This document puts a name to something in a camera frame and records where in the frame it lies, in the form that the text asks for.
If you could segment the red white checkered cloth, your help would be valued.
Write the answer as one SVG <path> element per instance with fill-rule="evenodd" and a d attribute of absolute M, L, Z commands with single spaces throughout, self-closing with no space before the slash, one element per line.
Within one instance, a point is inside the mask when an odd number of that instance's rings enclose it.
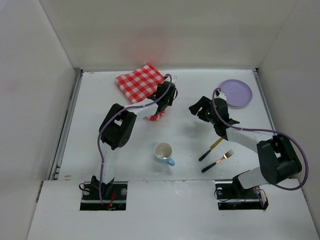
<path fill-rule="evenodd" d="M 165 76 L 148 63 L 115 78 L 115 84 L 132 104 L 139 103 L 153 95 L 158 85 L 163 84 L 164 81 Z"/>

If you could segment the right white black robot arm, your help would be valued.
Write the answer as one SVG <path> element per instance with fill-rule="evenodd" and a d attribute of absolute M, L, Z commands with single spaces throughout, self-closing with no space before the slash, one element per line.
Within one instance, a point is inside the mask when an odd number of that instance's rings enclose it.
<path fill-rule="evenodd" d="M 258 156 L 259 166 L 232 179 L 232 191 L 242 194 L 255 187 L 280 182 L 302 171 L 302 164 L 288 136 L 267 129 L 243 128 L 229 116 L 227 102 L 202 96 L 189 111 L 199 119 L 213 124 L 216 134 L 226 141 L 238 143 Z"/>

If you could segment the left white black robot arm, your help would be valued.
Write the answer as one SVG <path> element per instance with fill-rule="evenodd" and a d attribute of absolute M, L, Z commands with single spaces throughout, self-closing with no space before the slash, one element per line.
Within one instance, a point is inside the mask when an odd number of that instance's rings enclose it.
<path fill-rule="evenodd" d="M 118 159 L 116 149 L 127 144 L 135 122 L 164 111 L 173 104 L 177 95 L 175 84 L 164 81 L 157 86 L 155 93 L 138 103 L 128 106 L 118 103 L 112 105 L 98 131 L 97 148 L 101 163 L 90 183 L 91 189 L 98 193 L 101 202 L 112 191 Z"/>

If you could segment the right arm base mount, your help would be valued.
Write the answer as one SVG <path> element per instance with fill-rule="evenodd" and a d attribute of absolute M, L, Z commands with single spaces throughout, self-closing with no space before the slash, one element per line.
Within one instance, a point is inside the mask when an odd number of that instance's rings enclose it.
<path fill-rule="evenodd" d="M 216 181 L 214 196 L 219 210 L 262 210 L 269 206 L 266 192 L 260 187 L 245 189 L 244 192 L 236 192 L 232 181 Z"/>

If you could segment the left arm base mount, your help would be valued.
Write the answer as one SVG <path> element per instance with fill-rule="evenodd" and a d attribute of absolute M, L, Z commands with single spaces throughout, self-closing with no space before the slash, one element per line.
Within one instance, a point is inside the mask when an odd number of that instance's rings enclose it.
<path fill-rule="evenodd" d="M 102 193 L 100 200 L 99 191 L 94 189 L 89 182 L 79 184 L 82 191 L 81 211 L 125 211 L 127 206 L 128 182 L 116 181 L 110 190 Z"/>

